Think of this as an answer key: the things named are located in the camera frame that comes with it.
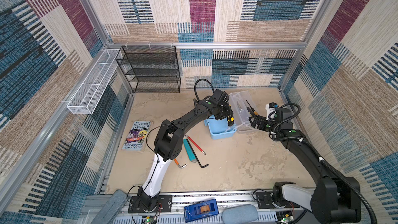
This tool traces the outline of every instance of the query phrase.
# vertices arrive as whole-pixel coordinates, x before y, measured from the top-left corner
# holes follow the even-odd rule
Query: clear plastic container
[[[257,110],[256,104],[254,104],[253,100],[251,99],[249,91],[242,91],[236,93],[229,94],[229,101],[228,103],[231,105],[232,111],[234,112],[234,122],[236,124],[237,132],[238,133],[248,133],[254,132],[257,129],[251,127],[249,117],[250,113],[247,110],[248,104],[246,100],[250,103],[250,105]]]

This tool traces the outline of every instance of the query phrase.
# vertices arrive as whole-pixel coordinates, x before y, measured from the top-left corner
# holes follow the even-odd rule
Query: wire mesh shelf
[[[101,54],[68,103],[69,111],[73,114],[93,114],[117,68],[116,59],[119,57],[122,56],[118,49],[107,49]]]
[[[122,46],[119,53],[116,61],[133,92],[180,92],[180,68],[174,46]]]

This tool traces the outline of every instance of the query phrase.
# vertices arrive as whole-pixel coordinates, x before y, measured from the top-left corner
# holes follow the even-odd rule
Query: book cover
[[[150,121],[134,121],[122,150],[142,151],[149,131]]]

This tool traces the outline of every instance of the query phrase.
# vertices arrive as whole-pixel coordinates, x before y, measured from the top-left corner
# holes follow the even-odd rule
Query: gray foam block
[[[91,224],[109,224],[127,201],[127,194],[118,189],[99,211]]]
[[[253,205],[228,208],[222,212],[222,221],[225,224],[243,224],[257,219],[257,209]]]

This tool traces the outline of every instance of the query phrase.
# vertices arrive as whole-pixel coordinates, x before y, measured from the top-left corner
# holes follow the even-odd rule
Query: blue plastic bin
[[[209,126],[212,139],[230,138],[236,132],[235,124],[229,127],[227,118],[217,121],[214,119],[214,115],[210,116],[210,118],[205,119],[205,126]]]

